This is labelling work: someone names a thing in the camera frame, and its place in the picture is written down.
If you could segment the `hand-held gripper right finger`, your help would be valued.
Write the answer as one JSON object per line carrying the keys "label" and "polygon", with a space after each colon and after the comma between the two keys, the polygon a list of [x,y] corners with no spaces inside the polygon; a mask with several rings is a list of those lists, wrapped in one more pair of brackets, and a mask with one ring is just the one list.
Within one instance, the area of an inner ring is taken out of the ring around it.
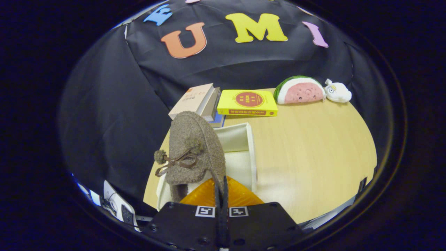
{"label": "hand-held gripper right finger", "polygon": [[279,251],[302,236],[278,202],[228,208],[230,251]]}

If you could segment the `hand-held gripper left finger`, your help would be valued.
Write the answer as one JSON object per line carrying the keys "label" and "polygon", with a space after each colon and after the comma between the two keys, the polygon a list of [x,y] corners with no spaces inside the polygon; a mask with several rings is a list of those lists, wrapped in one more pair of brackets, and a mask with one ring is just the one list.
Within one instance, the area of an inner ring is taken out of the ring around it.
{"label": "hand-held gripper left finger", "polygon": [[213,207],[167,202],[142,233],[166,248],[218,251],[223,248],[223,192],[217,185],[213,195]]}

